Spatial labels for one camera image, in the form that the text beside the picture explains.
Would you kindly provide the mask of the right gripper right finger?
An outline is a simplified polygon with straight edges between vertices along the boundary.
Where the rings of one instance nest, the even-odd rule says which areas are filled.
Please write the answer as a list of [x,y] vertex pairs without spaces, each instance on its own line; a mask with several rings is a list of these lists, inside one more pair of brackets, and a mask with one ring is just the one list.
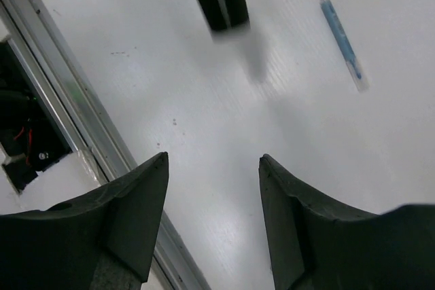
[[433,289],[434,206],[377,215],[349,206],[264,155],[260,194],[276,289]]

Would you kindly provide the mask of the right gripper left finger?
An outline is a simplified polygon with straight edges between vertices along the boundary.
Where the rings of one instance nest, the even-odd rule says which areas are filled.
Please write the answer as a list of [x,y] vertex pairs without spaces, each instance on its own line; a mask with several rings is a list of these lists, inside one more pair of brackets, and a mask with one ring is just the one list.
[[152,267],[169,157],[51,208],[1,216],[2,289],[140,289]]

